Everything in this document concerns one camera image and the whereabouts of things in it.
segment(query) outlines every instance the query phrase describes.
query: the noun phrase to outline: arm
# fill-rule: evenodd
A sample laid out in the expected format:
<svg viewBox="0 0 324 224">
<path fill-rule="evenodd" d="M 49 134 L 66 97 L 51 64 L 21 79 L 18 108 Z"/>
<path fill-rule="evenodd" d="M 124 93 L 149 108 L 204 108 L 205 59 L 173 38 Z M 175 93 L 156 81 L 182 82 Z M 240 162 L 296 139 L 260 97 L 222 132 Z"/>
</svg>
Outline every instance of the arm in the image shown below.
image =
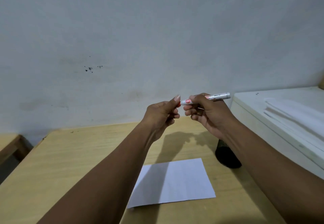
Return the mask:
<svg viewBox="0 0 324 224">
<path fill-rule="evenodd" d="M 150 105 L 143 120 L 119 146 L 73 186 L 38 222 L 116 223 L 142 169 L 151 144 L 179 118 L 180 96 Z"/>
<path fill-rule="evenodd" d="M 190 98 L 195 105 L 185 106 L 185 115 L 228 144 L 287 223 L 324 223 L 324 180 L 272 148 L 223 101 Z"/>
</svg>

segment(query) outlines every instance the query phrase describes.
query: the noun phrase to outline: black container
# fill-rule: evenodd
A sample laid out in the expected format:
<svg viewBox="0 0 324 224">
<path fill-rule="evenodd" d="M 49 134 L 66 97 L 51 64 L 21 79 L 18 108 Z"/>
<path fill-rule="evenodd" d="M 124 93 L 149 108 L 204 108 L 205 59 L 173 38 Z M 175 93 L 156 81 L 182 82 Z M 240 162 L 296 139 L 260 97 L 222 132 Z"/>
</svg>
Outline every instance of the black container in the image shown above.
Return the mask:
<svg viewBox="0 0 324 224">
<path fill-rule="evenodd" d="M 223 140 L 218 141 L 215 156 L 221 164 L 230 169 L 238 169 L 242 166 L 233 151 Z"/>
</svg>

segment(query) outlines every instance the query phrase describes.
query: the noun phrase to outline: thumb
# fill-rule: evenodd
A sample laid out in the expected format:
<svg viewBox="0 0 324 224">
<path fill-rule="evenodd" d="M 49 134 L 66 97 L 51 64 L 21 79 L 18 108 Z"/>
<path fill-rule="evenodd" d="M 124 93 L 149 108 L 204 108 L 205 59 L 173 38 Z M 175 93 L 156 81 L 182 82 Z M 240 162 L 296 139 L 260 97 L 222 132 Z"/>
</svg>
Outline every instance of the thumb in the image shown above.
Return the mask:
<svg viewBox="0 0 324 224">
<path fill-rule="evenodd" d="M 206 99 L 206 97 L 204 95 L 191 95 L 189 97 L 191 99 L 191 101 L 195 104 L 200 104 L 200 106 L 202 108 L 204 108 L 205 110 L 209 110 L 212 108 L 212 105 L 213 105 L 213 101 L 212 100 L 209 100 L 209 99 Z"/>
<path fill-rule="evenodd" d="M 169 114 L 170 112 L 172 112 L 175 107 L 177 107 L 177 105 L 180 102 L 180 95 L 176 95 L 173 99 L 171 99 L 165 106 L 164 106 L 164 110 L 167 114 Z"/>
</svg>

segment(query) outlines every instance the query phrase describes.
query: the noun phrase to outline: wall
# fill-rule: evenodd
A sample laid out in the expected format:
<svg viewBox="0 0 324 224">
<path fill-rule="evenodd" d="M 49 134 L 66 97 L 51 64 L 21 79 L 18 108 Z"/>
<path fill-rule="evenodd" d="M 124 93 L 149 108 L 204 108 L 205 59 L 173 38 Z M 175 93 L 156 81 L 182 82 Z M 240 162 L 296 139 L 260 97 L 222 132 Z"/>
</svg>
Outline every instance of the wall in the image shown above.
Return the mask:
<svg viewBox="0 0 324 224">
<path fill-rule="evenodd" d="M 176 94 L 311 86 L 324 71 L 324 0 L 0 0 L 0 9 L 0 132 L 32 144 L 54 128 L 137 121 Z"/>
</svg>

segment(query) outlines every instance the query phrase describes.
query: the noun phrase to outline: marker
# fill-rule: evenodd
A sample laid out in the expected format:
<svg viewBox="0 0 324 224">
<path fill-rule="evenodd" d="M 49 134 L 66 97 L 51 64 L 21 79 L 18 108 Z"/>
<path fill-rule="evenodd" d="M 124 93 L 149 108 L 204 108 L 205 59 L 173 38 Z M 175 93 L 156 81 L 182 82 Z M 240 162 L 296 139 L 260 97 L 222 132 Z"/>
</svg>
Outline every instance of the marker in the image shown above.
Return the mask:
<svg viewBox="0 0 324 224">
<path fill-rule="evenodd" d="M 212 101 L 218 101 L 218 100 L 231 98 L 231 94 L 230 93 L 221 93 L 221 94 L 205 96 L 205 98 L 212 100 Z M 191 99 L 186 99 L 186 100 L 182 100 L 180 102 L 180 104 L 181 105 L 192 105 L 193 102 L 191 101 Z"/>
</svg>

